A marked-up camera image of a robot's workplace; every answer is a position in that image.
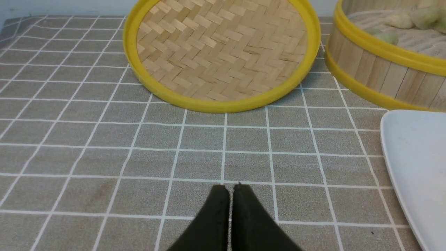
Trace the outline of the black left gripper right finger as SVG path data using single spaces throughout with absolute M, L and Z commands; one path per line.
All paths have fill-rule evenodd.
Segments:
M 233 251 L 301 251 L 247 184 L 233 187 L 231 248 Z

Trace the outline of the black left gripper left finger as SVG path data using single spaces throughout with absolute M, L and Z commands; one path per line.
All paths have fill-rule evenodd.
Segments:
M 224 185 L 212 186 L 196 217 L 169 247 L 169 251 L 226 251 L 230 193 Z

